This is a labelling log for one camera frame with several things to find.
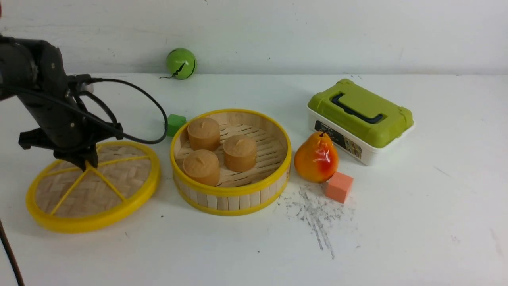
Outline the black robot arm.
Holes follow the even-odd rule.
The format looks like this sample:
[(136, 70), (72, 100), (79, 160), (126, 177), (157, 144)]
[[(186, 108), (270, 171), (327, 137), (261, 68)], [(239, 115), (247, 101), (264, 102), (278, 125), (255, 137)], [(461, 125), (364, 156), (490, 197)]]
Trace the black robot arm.
[(89, 74), (67, 75), (58, 48), (44, 40), (1, 36), (1, 100), (17, 96), (39, 128), (22, 132), (24, 149), (49, 149), (82, 170), (98, 166), (96, 144), (122, 139), (122, 125), (94, 95)]

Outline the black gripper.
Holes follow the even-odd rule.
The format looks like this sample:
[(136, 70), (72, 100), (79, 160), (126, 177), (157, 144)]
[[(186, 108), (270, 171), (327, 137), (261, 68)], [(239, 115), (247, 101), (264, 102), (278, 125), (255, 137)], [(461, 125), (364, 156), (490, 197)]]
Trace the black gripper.
[[(67, 77), (63, 93), (52, 95), (42, 89), (19, 92), (18, 99), (39, 127), (20, 133), (18, 143), (24, 149), (32, 147), (51, 150), (54, 158), (71, 164), (81, 164), (84, 172), (98, 167), (96, 145), (108, 138), (123, 138), (123, 128), (111, 109), (94, 95), (96, 79), (89, 74)], [(104, 121), (91, 114), (81, 96), (87, 96), (109, 116)]]

